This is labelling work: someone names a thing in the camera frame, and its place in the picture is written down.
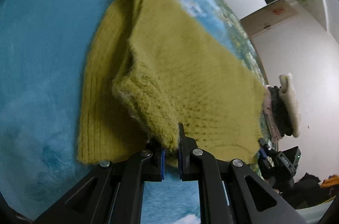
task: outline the yellow sweater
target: yellow sweater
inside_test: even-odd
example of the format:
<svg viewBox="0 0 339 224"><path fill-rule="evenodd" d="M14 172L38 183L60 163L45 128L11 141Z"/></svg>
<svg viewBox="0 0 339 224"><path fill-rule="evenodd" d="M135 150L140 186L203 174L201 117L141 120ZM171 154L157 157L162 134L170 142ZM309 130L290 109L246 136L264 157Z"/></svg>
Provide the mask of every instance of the yellow sweater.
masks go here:
<svg viewBox="0 0 339 224"><path fill-rule="evenodd" d="M175 0L116 0L84 74L78 159L127 159L157 139L178 147L178 123L217 159L251 162L264 88Z"/></svg>

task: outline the white towel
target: white towel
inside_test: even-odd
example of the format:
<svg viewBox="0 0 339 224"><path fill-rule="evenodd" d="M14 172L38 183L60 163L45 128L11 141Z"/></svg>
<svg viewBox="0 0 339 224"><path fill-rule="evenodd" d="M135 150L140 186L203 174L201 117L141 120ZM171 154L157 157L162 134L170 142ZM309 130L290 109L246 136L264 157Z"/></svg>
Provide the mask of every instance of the white towel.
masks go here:
<svg viewBox="0 0 339 224"><path fill-rule="evenodd" d="M292 74L288 73L287 75L279 76L281 88L279 90L279 97L284 102L286 109L289 113L289 118L293 127L293 136L295 138L299 137L299 123L300 123L300 113L299 113L299 104L296 98L296 92L293 87Z"/></svg>

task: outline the blue fur blanket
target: blue fur blanket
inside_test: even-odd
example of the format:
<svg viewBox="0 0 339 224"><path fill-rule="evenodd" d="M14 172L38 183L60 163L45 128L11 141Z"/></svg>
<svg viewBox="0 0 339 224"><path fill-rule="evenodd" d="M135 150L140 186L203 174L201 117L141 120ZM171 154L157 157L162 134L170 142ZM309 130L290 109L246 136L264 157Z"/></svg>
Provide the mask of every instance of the blue fur blanket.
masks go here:
<svg viewBox="0 0 339 224"><path fill-rule="evenodd" d="M31 219L93 167L76 161L82 73L112 1L0 1L0 191ZM220 0L179 1L258 72L245 32ZM197 183L181 182L175 169L163 183L146 183L141 223L200 223Z"/></svg>

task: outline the orange cloth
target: orange cloth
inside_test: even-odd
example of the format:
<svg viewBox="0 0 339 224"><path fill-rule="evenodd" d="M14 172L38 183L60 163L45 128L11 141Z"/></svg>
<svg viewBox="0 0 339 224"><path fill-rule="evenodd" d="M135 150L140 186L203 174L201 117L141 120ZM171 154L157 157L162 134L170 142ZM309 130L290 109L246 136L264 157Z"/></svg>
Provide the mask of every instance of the orange cloth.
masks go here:
<svg viewBox="0 0 339 224"><path fill-rule="evenodd" d="M325 179L320 187L329 188L335 185L339 185L339 175L333 175L330 179Z"/></svg>

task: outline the metal screw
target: metal screw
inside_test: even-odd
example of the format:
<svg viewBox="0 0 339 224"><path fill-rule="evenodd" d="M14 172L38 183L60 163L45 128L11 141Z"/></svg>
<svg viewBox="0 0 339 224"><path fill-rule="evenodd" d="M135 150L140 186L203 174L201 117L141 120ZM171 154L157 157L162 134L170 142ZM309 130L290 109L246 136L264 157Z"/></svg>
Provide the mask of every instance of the metal screw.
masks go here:
<svg viewBox="0 0 339 224"><path fill-rule="evenodd" d="M240 159L234 159L234 160L232 161L232 164L233 164L233 166L235 166L235 167L242 167L243 162L242 162Z"/></svg>
<svg viewBox="0 0 339 224"><path fill-rule="evenodd" d="M200 156L200 155L202 155L202 153L203 153L202 150L199 149L199 148L196 148L196 149L193 150L193 154L196 155L196 156Z"/></svg>
<svg viewBox="0 0 339 224"><path fill-rule="evenodd" d="M99 165L102 167L102 168L108 168L110 166L111 162L109 160L102 160Z"/></svg>
<svg viewBox="0 0 339 224"><path fill-rule="evenodd" d="M141 154L141 156L147 157L147 156L150 156L152 154L152 152L149 149L144 149L144 150L141 151L140 154Z"/></svg>

